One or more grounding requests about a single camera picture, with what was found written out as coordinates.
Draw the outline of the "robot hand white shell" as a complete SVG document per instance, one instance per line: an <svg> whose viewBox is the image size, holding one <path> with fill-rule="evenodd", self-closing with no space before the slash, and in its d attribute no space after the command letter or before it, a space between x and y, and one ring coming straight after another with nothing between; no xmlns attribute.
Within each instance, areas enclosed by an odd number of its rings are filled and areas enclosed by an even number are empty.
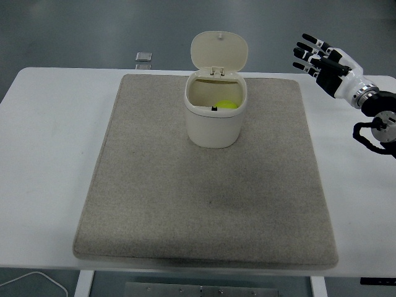
<svg viewBox="0 0 396 297"><path fill-rule="evenodd" d="M313 77L326 94L359 108L358 100L364 94L379 91L364 76L363 68L342 49L307 33L302 38L306 42L298 42L293 49L294 57L299 59L293 66Z"/></svg>

